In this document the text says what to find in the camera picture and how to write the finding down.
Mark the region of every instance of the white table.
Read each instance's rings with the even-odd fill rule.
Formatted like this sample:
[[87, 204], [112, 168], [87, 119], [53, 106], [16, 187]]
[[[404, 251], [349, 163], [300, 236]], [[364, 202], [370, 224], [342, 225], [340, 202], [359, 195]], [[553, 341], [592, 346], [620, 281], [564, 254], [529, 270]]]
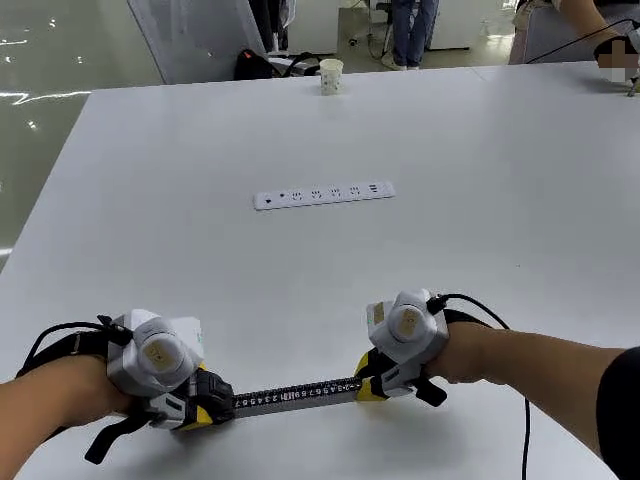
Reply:
[[[423, 286], [516, 329], [640, 341], [640, 100], [591, 64], [349, 75], [335, 98], [318, 83], [94, 93], [0, 276], [2, 377], [54, 322], [134, 307], [199, 317], [208, 366], [237, 391], [346, 376], [369, 348], [365, 305]], [[252, 208], [258, 191], [367, 179], [397, 197]], [[48, 442], [20, 478], [519, 478], [520, 397], [447, 390], [439, 409], [146, 429], [94, 467], [103, 422]], [[537, 411], [529, 473], [612, 478]]]

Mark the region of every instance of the power strip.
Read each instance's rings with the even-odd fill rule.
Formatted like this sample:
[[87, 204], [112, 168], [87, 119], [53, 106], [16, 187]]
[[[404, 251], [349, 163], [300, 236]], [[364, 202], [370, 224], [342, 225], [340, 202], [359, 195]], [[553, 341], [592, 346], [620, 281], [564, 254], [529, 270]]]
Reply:
[[396, 191], [391, 182], [357, 182], [347, 185], [326, 185], [324, 187], [257, 193], [253, 197], [253, 204], [256, 210], [274, 210], [276, 208], [307, 207], [309, 205], [355, 202], [395, 196]]

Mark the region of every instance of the person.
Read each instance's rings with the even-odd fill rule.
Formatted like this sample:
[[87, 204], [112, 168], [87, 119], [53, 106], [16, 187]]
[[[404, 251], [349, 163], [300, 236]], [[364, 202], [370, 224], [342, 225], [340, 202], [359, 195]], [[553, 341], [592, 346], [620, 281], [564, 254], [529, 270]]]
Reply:
[[[629, 55], [625, 52], [624, 40], [618, 38], [620, 33], [616, 28], [607, 28], [609, 23], [598, 10], [598, 7], [621, 3], [633, 5], [640, 3], [640, 0], [520, 0], [513, 22], [516, 33], [511, 47], [509, 64], [524, 63], [527, 25], [531, 11], [534, 8], [547, 7], [555, 8], [565, 17], [576, 33], [576, 38], [593, 33], [585, 41], [588, 41], [594, 48], [594, 56], [600, 68], [629, 68], [634, 66], [638, 68], [638, 54]], [[597, 54], [597, 47], [606, 42], [615, 42], [619, 45], [609, 48], [610, 54]]]
[[415, 0], [392, 0], [393, 53], [382, 58], [392, 70], [419, 70], [427, 40], [431, 38], [436, 0], [419, 0], [418, 13], [411, 25]]
[[[640, 347], [598, 348], [544, 335], [454, 323], [424, 367], [450, 383], [488, 380], [516, 389], [599, 456], [621, 480], [638, 478]], [[130, 399], [104, 361], [74, 356], [0, 385], [0, 480], [9, 480], [60, 426], [83, 425]]]

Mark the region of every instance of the glossy floor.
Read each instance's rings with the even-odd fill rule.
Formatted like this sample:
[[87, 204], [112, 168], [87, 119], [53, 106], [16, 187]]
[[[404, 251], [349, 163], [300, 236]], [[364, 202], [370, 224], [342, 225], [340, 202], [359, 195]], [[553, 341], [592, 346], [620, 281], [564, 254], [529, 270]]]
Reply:
[[[341, 15], [346, 71], [383, 70], [347, 39], [362, 12]], [[510, 27], [470, 51], [433, 52], [424, 67], [506, 63]], [[0, 270], [89, 92], [160, 84], [126, 0], [0, 2]]]

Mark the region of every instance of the jeans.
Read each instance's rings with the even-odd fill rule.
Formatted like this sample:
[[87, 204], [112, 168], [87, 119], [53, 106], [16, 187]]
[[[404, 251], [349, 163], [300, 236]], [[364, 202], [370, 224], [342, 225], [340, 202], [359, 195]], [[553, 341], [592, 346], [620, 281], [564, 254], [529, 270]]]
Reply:
[[415, 0], [392, 0], [393, 60], [396, 65], [418, 67], [427, 39], [431, 36], [436, 15], [436, 0], [420, 0], [418, 14], [411, 28]]

